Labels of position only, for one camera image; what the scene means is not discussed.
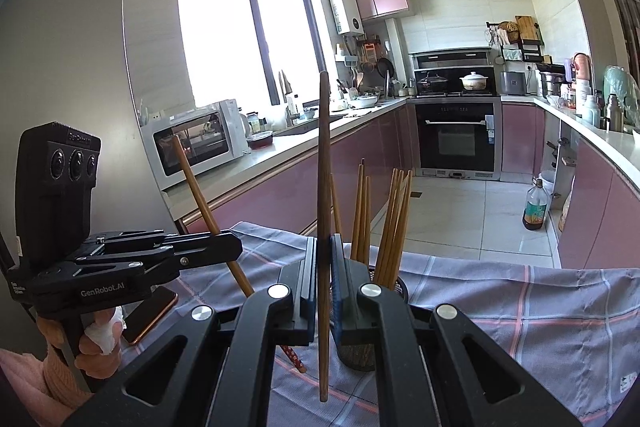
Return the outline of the left hand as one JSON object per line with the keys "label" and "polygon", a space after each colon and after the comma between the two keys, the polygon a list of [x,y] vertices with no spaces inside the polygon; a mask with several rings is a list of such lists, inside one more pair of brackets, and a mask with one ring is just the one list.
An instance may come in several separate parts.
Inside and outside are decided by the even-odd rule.
{"label": "left hand", "polygon": [[120,337],[124,324],[121,316],[119,308],[93,313],[93,323],[79,339],[76,369],[100,381],[117,372],[122,361]]}

